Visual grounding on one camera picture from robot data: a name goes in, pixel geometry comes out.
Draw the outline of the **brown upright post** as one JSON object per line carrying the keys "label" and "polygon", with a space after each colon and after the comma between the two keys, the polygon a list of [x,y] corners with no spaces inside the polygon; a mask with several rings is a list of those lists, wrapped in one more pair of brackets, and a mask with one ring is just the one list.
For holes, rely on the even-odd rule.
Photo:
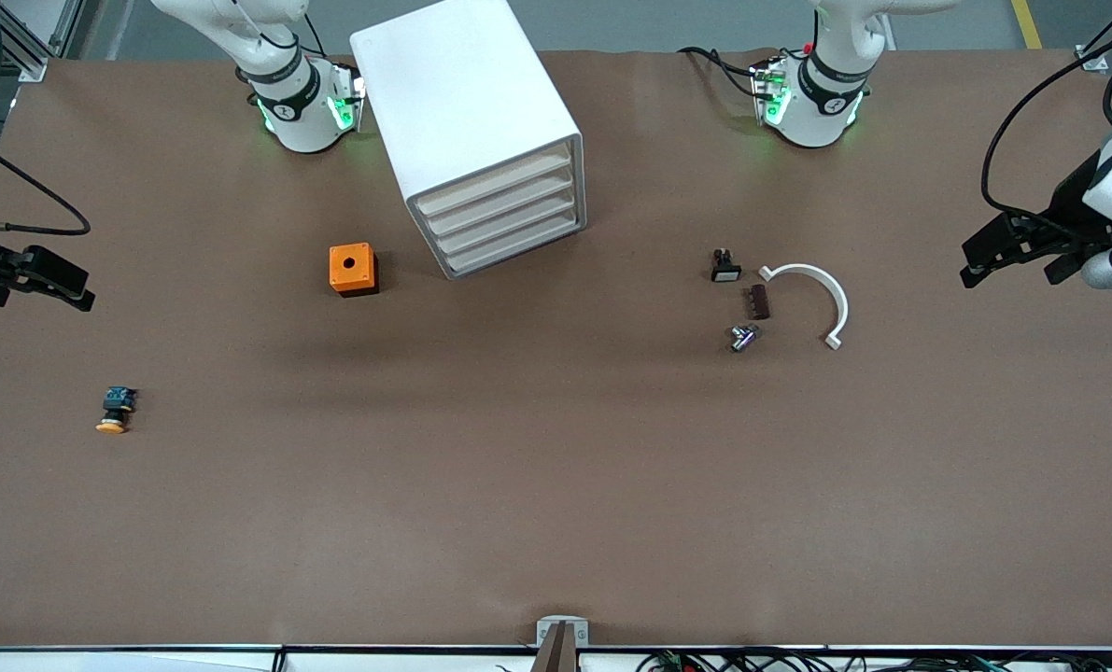
{"label": "brown upright post", "polygon": [[552,631],[538,648],[529,672],[580,672],[580,654],[560,630]]}

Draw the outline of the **white cabinet drawer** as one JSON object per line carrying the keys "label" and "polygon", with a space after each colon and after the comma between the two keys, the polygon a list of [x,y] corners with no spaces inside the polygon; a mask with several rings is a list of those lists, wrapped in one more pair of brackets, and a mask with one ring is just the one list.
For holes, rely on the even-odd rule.
{"label": "white cabinet drawer", "polygon": [[[514,210],[510,210],[510,213],[503,214],[503,216],[495,216],[488,218],[487,220],[480,221],[479,224],[475,224],[470,227],[467,227],[467,229],[463,231],[469,230],[471,229],[471,227],[478,225],[488,224],[490,226],[495,225],[500,226],[505,224],[514,224],[522,220],[526,220],[526,218],[548,216],[548,214],[564,213],[564,210],[570,210],[570,213],[573,213],[573,215],[576,217],[576,208],[574,208],[574,200],[568,190],[560,191],[559,194],[553,194],[547,197],[540,197],[540,199],[527,202],[526,205],[523,205],[523,207],[520,208],[516,208]],[[444,237],[448,237],[448,235],[435,235],[431,233],[433,241],[435,241],[437,246],[439,246],[439,241],[441,241],[441,238]]]}
{"label": "white cabinet drawer", "polygon": [[537,175],[525,182],[518,182],[505,189],[478,197],[471,202],[458,205],[444,213],[425,218],[425,225],[435,235],[449,235],[463,231],[475,224],[495,216],[503,216],[527,202],[568,190],[574,186],[568,170],[553,170]]}
{"label": "white cabinet drawer", "polygon": [[500,226],[478,225],[441,238],[441,263],[453,276],[461,276],[555,241],[563,235],[578,233],[582,228],[570,210]]}
{"label": "white cabinet drawer", "polygon": [[540,177],[540,175],[553,170],[564,169],[569,165],[569,146],[559,144],[555,147],[537,150],[537,152],[527,154],[516,161],[508,161],[487,172],[458,180],[453,186],[417,195],[414,199],[415,208],[424,216],[438,216],[441,213],[461,207],[461,205],[483,199],[483,197],[500,194],[507,188],[522,186],[522,182],[526,182],[526,180]]}

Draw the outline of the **white curved plastic bracket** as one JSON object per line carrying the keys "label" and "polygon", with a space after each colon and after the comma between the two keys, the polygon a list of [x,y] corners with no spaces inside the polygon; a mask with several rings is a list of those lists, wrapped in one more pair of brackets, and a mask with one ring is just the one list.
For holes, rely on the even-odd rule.
{"label": "white curved plastic bracket", "polygon": [[830,293],[830,298],[832,298],[834,305],[836,305],[836,323],[834,323],[833,327],[830,328],[830,332],[827,332],[827,335],[823,337],[823,340],[827,344],[830,349],[838,350],[843,345],[841,333],[846,328],[851,313],[847,291],[832,273],[825,271],[824,269],[816,267],[816,265],[791,263],[781,265],[781,267],[777,268],[770,268],[768,265],[762,265],[759,268],[759,277],[764,281],[772,281],[774,279],[778,279],[778,277],[791,275],[791,273],[807,277],[813,281],[817,281],[817,284],[827,289]]}

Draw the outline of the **grey metal table bracket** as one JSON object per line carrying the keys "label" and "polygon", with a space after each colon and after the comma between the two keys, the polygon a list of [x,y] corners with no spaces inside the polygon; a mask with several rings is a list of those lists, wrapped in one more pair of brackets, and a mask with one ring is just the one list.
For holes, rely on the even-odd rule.
{"label": "grey metal table bracket", "polygon": [[539,617],[535,625],[537,643],[535,646],[542,648],[542,643],[552,631],[560,630],[563,638],[572,643],[573,648],[590,646],[589,621],[585,617],[573,615],[547,615]]}

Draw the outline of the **white drawer cabinet housing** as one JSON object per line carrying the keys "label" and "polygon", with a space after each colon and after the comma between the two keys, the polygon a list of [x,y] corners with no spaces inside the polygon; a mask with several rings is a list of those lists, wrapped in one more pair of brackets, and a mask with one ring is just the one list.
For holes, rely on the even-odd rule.
{"label": "white drawer cabinet housing", "polygon": [[349,42],[403,204],[448,279],[471,273],[453,276],[444,267],[415,196],[527,154],[569,146],[570,165],[563,169],[572,175],[568,191],[585,229],[580,128],[508,0],[440,0],[365,27]]}

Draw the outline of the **orange box with hole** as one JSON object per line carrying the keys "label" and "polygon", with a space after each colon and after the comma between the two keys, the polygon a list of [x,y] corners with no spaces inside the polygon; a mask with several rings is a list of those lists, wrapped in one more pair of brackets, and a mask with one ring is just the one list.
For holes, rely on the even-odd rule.
{"label": "orange box with hole", "polygon": [[353,243],[329,248],[328,279],[342,298],[380,293],[379,259],[371,244]]}

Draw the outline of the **yellow push button switch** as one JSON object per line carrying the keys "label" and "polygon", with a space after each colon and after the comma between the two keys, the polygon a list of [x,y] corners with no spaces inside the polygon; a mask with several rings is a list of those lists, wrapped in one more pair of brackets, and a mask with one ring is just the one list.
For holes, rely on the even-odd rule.
{"label": "yellow push button switch", "polygon": [[106,434],[123,434],[130,428],[138,397],[137,388],[116,385],[105,391],[103,417],[95,429]]}

